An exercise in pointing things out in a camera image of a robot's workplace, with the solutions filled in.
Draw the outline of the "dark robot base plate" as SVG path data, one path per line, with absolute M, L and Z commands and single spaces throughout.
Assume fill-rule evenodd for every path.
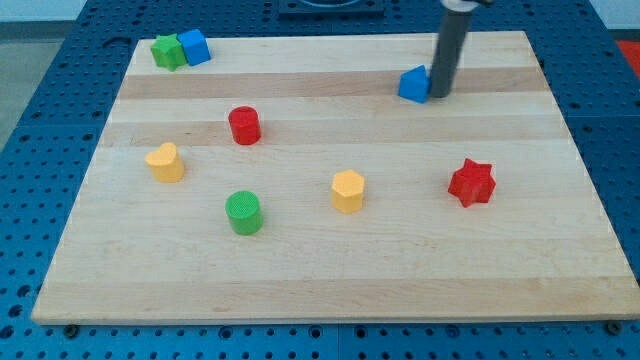
M 384 0 L 279 0 L 280 15 L 383 14 Z

